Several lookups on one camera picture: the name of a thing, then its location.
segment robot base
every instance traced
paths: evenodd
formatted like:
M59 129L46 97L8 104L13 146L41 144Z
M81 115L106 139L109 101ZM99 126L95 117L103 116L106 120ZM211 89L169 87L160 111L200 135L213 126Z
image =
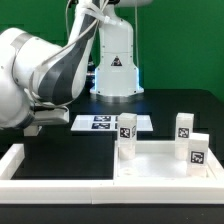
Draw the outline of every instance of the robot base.
M105 95L100 95L94 91L94 87L90 90L90 96L91 99L94 100L99 100L107 103L128 103L128 102L133 102L136 100L141 100L144 97L144 89L141 88L139 89L138 92L136 92L133 95L129 96L105 96Z

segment white cube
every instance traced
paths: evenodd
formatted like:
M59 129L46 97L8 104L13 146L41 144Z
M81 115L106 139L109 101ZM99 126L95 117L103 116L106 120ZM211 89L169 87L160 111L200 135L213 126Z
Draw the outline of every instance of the white cube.
M119 158L135 158L137 114L122 113L118 116L118 149Z
M208 134L190 134L188 144L187 175L206 177L208 144Z

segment cable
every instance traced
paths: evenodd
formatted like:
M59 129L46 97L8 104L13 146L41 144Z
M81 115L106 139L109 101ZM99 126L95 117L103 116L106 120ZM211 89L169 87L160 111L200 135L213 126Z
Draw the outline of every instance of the cable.
M104 11L104 9L105 9L105 7L107 6L108 2L109 2L109 0L106 0L106 1L104 2L103 6L102 6L102 8L101 8L101 11L102 11L102 12ZM91 24L85 31L83 31L83 32L82 32L82 33L81 33L81 34L80 34L74 41L72 41L70 44L68 44L68 45L66 45L65 47L63 47L59 52L53 54L53 55L50 56L48 59L44 60L40 66L43 66L44 64L46 64L47 62L49 62L52 58L56 57L58 54L62 53L63 51L65 51L66 49L68 49L69 47L71 47L72 45L74 45L74 44L75 44L78 40L80 40L86 33L88 33L88 32L95 26L95 24L97 24L97 23L98 23L98 20L95 19L95 20L92 22L92 24ZM67 103L64 103L64 104L61 104L61 105L47 105L47 104L45 104L45 103L42 103L42 102L41 102L40 100L38 100L38 99L34 96L34 94L33 94L33 92L34 92L34 90L33 90L33 78L34 78L34 72L32 73L32 75L31 75L31 77L30 77L30 79L29 79L29 86L28 86L28 90L29 90L30 96L32 97L32 99L34 100L34 102L36 102L36 103L38 103L38 104L40 104L41 106L46 107L46 108L54 108L54 109L56 109L56 108L61 108L61 107L63 107L63 106L66 106L66 105L70 104L70 103L73 101L73 100L72 100L72 101L70 101L70 102L67 102Z
M136 46L136 62L139 68L139 47L138 47L138 6L137 0L135 0L135 46Z
M68 24L68 8L69 5L71 4L72 0L69 0L65 9L65 23L66 23L66 31L67 31L67 37L69 39L70 36L70 30L69 30L69 24Z

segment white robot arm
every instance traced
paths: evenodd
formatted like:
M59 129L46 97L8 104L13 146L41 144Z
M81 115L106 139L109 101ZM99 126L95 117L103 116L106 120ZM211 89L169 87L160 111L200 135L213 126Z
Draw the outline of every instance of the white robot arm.
M123 7L134 6L136 2L142 5L151 0L79 0L71 35L64 48L17 28L2 32L0 128L26 128L32 124L68 122L67 119L57 120L57 117L65 113L66 108L62 106L76 99L84 87L98 20L116 24L116 21L105 17L102 11L107 4L119 3ZM54 112L48 109L36 112L37 104L30 100L25 90L29 90L35 100L37 96L60 107Z

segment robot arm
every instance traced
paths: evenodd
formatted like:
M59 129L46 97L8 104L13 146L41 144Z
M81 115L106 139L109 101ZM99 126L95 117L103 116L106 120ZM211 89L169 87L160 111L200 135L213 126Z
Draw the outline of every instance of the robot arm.
M69 42L63 49L16 28L1 33L0 128L25 128L37 123L33 102L24 91L30 87L32 93L55 105L78 97L97 26L95 18L85 10L100 12L105 2L79 1ZM91 24L91 29L77 40ZM56 110L65 112L64 108Z

